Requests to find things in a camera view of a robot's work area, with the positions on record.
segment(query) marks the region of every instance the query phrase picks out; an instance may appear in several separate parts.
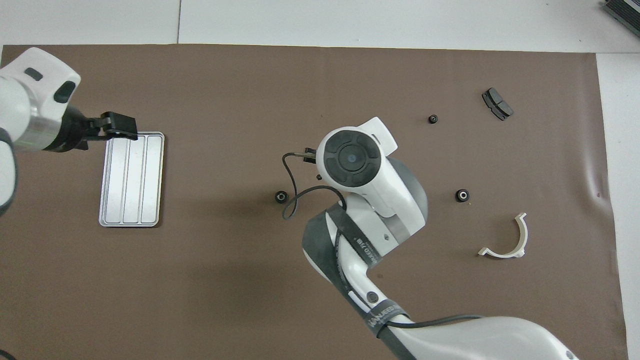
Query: rectangular tray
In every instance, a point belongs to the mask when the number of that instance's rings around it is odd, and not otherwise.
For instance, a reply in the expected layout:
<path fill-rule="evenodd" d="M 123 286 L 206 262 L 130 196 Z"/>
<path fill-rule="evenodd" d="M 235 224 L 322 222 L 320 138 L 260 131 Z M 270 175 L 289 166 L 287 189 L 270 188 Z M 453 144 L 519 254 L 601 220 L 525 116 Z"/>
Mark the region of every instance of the rectangular tray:
<path fill-rule="evenodd" d="M 159 221 L 164 134 L 107 142 L 98 221 L 104 227 L 151 227 Z"/>

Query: white curved bracket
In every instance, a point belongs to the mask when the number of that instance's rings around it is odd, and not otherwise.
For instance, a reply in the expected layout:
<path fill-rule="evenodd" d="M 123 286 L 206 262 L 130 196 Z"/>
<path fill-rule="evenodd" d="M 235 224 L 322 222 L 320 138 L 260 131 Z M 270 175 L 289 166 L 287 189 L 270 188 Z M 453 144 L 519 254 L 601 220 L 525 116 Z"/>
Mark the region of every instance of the white curved bracket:
<path fill-rule="evenodd" d="M 527 213 L 520 213 L 517 217 L 515 217 L 516 222 L 518 223 L 518 227 L 520 228 L 520 241 L 518 241 L 518 245 L 512 251 L 500 255 L 491 251 L 488 247 L 483 247 L 480 249 L 478 254 L 485 255 L 489 254 L 495 258 L 521 258 L 524 255 L 524 246 L 527 245 L 527 239 L 529 237 L 529 231 L 527 230 L 527 224 L 524 222 L 524 217 L 527 216 Z"/>

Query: small black wheel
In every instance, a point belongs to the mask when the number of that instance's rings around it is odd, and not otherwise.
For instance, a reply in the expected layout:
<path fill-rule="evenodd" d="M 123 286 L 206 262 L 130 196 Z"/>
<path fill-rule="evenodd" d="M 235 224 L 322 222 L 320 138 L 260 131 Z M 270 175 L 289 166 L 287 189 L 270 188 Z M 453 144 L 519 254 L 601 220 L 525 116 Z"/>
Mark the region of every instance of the small black wheel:
<path fill-rule="evenodd" d="M 469 200 L 469 191 L 467 189 L 460 189 L 456 192 L 456 201 L 465 202 Z"/>
<path fill-rule="evenodd" d="M 275 198 L 279 204 L 284 204 L 289 200 L 289 194 L 286 191 L 280 190 L 279 192 L 276 192 Z"/>

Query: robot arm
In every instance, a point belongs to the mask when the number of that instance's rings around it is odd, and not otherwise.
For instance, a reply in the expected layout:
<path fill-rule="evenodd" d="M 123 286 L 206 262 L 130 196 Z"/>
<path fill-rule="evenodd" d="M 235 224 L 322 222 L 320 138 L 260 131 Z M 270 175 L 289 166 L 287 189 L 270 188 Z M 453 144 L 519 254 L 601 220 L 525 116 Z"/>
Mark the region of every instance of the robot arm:
<path fill-rule="evenodd" d="M 69 105 L 78 84 L 78 73 L 35 47 L 0 69 L 0 215 L 15 193 L 15 151 L 87 150 L 87 140 L 138 138 L 133 118 L 107 112 L 88 119 Z"/>
<path fill-rule="evenodd" d="M 307 224 L 303 251 L 315 270 L 400 359 L 576 359 L 550 332 L 523 319 L 414 323 L 367 277 L 427 219 L 422 186 L 400 161 L 387 157 L 396 148 L 378 118 L 322 140 L 316 153 L 320 174 L 351 194 L 346 210 L 336 204 Z"/>

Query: gray velcro strap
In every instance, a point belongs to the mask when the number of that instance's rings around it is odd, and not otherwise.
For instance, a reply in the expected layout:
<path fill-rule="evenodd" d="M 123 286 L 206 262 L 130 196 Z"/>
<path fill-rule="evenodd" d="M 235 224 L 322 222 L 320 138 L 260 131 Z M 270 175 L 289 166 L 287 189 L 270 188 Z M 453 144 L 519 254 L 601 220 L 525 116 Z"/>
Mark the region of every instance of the gray velcro strap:
<path fill-rule="evenodd" d="M 395 301 L 386 299 L 382 300 L 369 311 L 364 318 L 364 322 L 367 324 L 369 330 L 378 337 L 378 334 L 385 324 L 397 315 L 406 315 L 406 313 Z"/>
<path fill-rule="evenodd" d="M 382 256 L 371 241 L 341 206 L 335 204 L 327 210 L 327 213 L 338 227 L 340 234 L 347 239 L 369 268 L 376 266 L 382 260 Z"/>

